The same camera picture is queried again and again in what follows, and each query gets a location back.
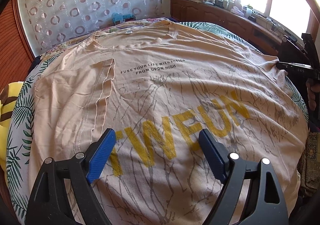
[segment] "t-shirt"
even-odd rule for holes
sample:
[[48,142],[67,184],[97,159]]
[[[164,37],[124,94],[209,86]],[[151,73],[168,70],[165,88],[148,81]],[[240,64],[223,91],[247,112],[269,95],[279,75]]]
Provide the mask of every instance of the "t-shirt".
[[202,224],[222,188],[197,141],[208,128],[229,152],[270,159],[290,213],[308,129],[277,62],[168,21],[64,52],[35,84],[30,189],[44,159],[69,159],[113,128],[115,148],[92,184],[111,223]]

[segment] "blue rubber pad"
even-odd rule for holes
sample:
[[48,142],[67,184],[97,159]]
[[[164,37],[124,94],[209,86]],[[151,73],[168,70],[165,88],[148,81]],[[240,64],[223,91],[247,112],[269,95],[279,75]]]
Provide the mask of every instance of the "blue rubber pad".
[[223,144],[218,143],[207,129],[200,131],[199,144],[214,177],[225,184],[228,179],[227,170],[229,167],[227,149]]
[[100,144],[89,162],[89,171],[86,176],[89,184],[100,177],[115,144],[116,133],[114,130],[111,130],[105,136],[103,142]]

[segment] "bed sheet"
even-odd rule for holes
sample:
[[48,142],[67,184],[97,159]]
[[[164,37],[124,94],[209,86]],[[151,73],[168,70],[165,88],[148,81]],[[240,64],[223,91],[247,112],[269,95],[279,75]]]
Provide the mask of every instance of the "bed sheet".
[[[161,20],[163,19],[144,19],[140,21],[124,23],[116,27],[103,29],[103,32],[112,33],[124,28],[144,27]],[[251,49],[257,50],[248,42],[221,26],[203,22],[185,22],[181,24],[202,31],[209,31],[219,36],[240,42]],[[36,82],[37,77],[44,72],[50,63],[52,63],[63,51],[65,51],[67,48],[77,45],[88,36],[90,35],[70,40],[45,53],[42,56],[41,63],[34,70],[32,70],[26,78],[18,96],[16,107],[12,114],[12,122],[8,135],[7,175],[9,180],[9,193],[11,196],[11,201],[17,218],[21,224],[24,224],[28,199],[30,196],[28,187],[28,164],[34,126],[34,83]],[[306,121],[308,121],[307,107],[299,92],[289,79],[287,79],[287,86],[293,91],[292,100],[300,107],[305,115]]]

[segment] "brown stripe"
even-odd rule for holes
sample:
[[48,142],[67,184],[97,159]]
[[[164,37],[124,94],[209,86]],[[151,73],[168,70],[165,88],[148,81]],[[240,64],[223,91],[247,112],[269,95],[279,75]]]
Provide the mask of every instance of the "brown stripe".
[[1,103],[4,104],[9,95],[9,84],[7,84],[4,89],[0,92]]
[[1,117],[0,117],[0,122],[11,118],[11,116],[12,116],[12,111],[9,111],[7,113],[2,114]]
[[5,103],[3,104],[3,106],[13,102],[13,101],[16,101],[18,97],[9,97],[7,98],[7,100],[5,101]]

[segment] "metal pin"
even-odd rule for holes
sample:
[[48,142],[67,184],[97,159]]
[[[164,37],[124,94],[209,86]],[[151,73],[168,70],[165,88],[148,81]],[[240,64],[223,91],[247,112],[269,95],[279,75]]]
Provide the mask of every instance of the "metal pin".
[[270,160],[268,158],[262,158],[262,162],[264,164],[270,164]]
[[82,153],[82,152],[77,153],[77,154],[76,154],[76,158],[77,158],[77,159],[84,158],[84,153]]
[[44,161],[46,164],[50,164],[52,162],[52,158],[51,157],[48,157],[45,161]]
[[239,159],[239,155],[237,153],[231,153],[230,158],[232,158],[233,160],[237,160]]

